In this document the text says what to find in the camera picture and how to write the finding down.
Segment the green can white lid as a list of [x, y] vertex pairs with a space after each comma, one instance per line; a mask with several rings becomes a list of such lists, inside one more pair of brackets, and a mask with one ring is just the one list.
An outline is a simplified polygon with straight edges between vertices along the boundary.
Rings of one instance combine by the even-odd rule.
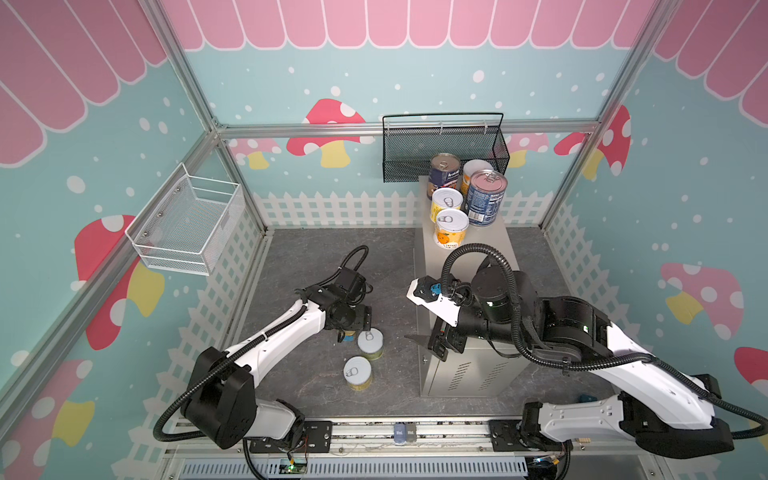
[[377, 328], [361, 331], [357, 335], [357, 345], [362, 355], [370, 361], [380, 358], [383, 354], [384, 336]]

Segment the orange green plastic-lid can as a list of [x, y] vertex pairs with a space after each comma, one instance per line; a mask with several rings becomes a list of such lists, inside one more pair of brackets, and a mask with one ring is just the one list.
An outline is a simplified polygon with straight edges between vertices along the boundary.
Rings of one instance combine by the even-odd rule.
[[472, 176], [477, 172], [486, 170], [494, 170], [493, 166], [488, 161], [481, 159], [473, 159], [467, 161], [462, 167], [460, 192], [466, 196], [469, 191]]

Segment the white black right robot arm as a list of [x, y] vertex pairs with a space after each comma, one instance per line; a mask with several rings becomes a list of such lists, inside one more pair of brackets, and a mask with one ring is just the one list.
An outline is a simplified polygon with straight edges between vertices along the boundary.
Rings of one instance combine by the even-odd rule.
[[438, 355], [467, 338], [514, 348], [515, 356], [563, 374], [609, 382], [615, 394], [578, 404], [525, 405], [523, 445], [547, 449], [578, 438], [631, 440], [673, 459], [730, 452], [736, 436], [718, 418], [729, 409], [715, 379], [689, 376], [637, 345], [606, 315], [575, 297], [541, 297], [528, 276], [488, 257], [469, 282], [444, 270], [414, 280], [407, 297], [435, 314]]

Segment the dark blue red label can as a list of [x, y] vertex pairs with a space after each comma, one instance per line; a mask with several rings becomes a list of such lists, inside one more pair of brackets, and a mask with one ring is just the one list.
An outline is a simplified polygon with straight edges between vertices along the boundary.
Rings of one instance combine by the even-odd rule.
[[458, 188], [461, 162], [458, 157], [449, 153], [439, 153], [430, 160], [430, 170], [427, 183], [427, 197], [432, 198], [434, 192], [441, 188]]

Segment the blue label tin can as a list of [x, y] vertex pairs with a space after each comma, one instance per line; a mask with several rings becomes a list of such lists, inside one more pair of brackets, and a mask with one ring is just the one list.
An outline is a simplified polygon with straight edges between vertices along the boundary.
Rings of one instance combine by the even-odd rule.
[[484, 227], [495, 222], [507, 185], [507, 178], [494, 170], [482, 170], [472, 175], [465, 208], [471, 225]]

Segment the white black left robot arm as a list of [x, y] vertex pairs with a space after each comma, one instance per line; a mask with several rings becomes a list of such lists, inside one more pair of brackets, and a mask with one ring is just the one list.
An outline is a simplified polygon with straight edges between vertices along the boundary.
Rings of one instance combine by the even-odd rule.
[[257, 397], [257, 387], [288, 354], [310, 337], [371, 329], [372, 308], [352, 304], [329, 287], [312, 287], [277, 319], [238, 344], [210, 347], [197, 358], [177, 410], [195, 430], [222, 449], [266, 438], [288, 450], [302, 439], [304, 415], [283, 400]]

